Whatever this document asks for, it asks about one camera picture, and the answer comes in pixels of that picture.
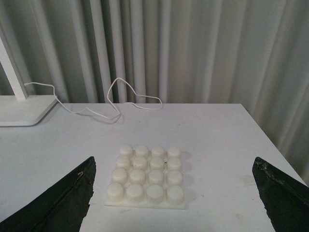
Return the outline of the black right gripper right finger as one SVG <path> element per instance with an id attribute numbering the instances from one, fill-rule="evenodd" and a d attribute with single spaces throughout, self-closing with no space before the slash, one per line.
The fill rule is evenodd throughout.
<path id="1" fill-rule="evenodd" d="M 260 199 L 277 232 L 309 230 L 309 188 L 264 159 L 252 167 Z"/>

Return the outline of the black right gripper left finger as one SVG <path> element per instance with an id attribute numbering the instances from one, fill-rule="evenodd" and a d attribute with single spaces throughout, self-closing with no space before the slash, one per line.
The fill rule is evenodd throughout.
<path id="1" fill-rule="evenodd" d="M 78 232 L 93 196 L 96 162 L 89 157 L 0 223 L 2 232 Z"/>

